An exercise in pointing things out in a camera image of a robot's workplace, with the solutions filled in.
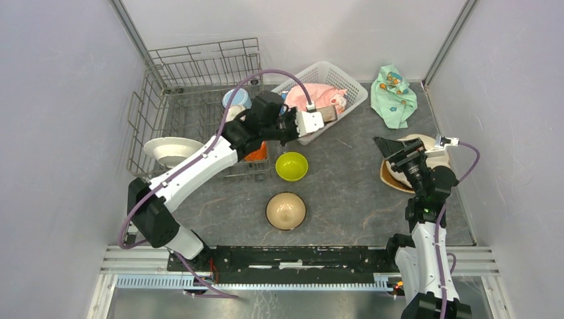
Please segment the light blue cup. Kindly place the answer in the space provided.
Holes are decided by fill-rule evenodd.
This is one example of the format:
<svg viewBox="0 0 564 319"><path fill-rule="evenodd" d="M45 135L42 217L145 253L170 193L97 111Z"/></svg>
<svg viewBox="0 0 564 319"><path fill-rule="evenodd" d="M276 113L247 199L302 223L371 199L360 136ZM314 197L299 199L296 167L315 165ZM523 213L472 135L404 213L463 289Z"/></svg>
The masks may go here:
<svg viewBox="0 0 564 319"><path fill-rule="evenodd" d="M251 108L251 97L248 91L246 91L246 89L244 88L239 89L237 92L235 92L235 90L232 89L227 93L225 93L221 101L224 108L227 106L227 103L230 100L231 100L231 106L240 104L245 106L246 109Z"/></svg>

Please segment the square floral plate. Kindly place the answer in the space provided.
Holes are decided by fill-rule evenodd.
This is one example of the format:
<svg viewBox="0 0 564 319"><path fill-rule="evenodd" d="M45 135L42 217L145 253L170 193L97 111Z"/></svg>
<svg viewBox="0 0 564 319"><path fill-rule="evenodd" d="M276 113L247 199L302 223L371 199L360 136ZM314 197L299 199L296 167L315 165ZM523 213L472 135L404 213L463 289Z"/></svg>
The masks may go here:
<svg viewBox="0 0 564 319"><path fill-rule="evenodd" d="M336 107L333 105L318 108L317 111L321 114L324 124L333 123L338 120L339 114Z"/></svg>

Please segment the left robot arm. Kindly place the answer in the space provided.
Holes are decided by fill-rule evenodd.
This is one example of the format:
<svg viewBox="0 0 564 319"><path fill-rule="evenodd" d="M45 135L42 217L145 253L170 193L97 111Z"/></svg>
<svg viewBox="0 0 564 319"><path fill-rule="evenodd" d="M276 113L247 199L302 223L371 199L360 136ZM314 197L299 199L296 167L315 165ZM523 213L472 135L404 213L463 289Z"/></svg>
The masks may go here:
<svg viewBox="0 0 564 319"><path fill-rule="evenodd" d="M181 164L150 181L140 177L132 181L124 224L133 224L151 247L166 247L182 255L192 270L204 269L209 262L206 244L181 226L173 212L197 188L257 151L263 142L286 144L304 131L302 111L284 105L273 92L262 92L250 109L225 119L219 132Z"/></svg>

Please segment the white floral mug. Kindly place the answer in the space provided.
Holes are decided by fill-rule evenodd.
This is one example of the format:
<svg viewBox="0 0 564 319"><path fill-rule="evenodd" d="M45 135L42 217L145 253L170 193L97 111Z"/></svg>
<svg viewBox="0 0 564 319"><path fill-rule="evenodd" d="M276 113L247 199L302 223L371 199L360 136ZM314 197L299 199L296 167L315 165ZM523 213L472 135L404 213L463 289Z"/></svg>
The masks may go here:
<svg viewBox="0 0 564 319"><path fill-rule="evenodd" d="M234 120L240 113L244 112L245 110L246 107L240 104L230 106L227 111L227 116L225 121L230 122Z"/></svg>

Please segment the orange mug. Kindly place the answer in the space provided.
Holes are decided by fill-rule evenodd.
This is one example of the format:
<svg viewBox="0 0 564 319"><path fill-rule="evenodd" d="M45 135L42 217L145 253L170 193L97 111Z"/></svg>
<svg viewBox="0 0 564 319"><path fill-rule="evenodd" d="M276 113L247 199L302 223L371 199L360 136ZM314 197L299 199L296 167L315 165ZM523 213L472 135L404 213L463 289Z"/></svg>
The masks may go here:
<svg viewBox="0 0 564 319"><path fill-rule="evenodd" d="M245 161L255 162L266 160L268 157L267 142L262 142L258 150L251 152L248 156L244 157Z"/></svg>

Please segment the white deep plate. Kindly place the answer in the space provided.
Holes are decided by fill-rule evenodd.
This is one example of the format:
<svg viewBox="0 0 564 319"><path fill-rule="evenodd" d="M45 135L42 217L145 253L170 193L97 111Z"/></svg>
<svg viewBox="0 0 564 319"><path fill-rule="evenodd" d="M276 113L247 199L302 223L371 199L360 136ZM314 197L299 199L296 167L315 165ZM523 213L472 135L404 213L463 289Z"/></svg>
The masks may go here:
<svg viewBox="0 0 564 319"><path fill-rule="evenodd" d="M204 146L203 143L180 137L154 138L144 144L144 152L160 165L174 168Z"/></svg>

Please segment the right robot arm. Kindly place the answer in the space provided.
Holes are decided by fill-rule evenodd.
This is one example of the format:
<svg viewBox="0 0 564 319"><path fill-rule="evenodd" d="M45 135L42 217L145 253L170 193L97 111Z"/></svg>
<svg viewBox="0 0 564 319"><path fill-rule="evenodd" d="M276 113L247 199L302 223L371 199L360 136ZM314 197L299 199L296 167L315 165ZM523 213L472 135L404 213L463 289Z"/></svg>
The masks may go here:
<svg viewBox="0 0 564 319"><path fill-rule="evenodd" d="M470 306L460 300L452 282L446 251L446 200L459 184L447 166L428 167L430 151L420 138L373 138L392 171L402 173L414 197L408 200L405 219L408 235L388 240L385 265L400 271L406 308L402 318L471 318Z"/></svg>

